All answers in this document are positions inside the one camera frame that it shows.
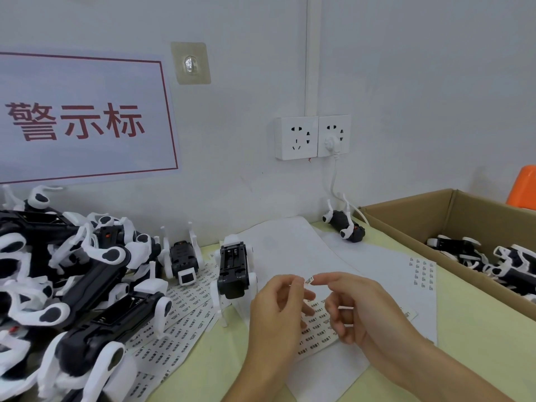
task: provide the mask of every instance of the electrical outlet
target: electrical outlet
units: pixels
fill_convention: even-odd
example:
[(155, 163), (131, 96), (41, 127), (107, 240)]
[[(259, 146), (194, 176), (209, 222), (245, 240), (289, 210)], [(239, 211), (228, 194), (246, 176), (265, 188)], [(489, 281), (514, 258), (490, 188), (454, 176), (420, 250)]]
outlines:
[(312, 158), (318, 150), (318, 117), (276, 119), (276, 158)]
[(333, 135), (340, 140), (341, 154), (350, 152), (350, 129), (352, 116), (327, 116), (318, 117), (318, 156), (330, 156), (332, 152), (325, 146), (325, 140)]

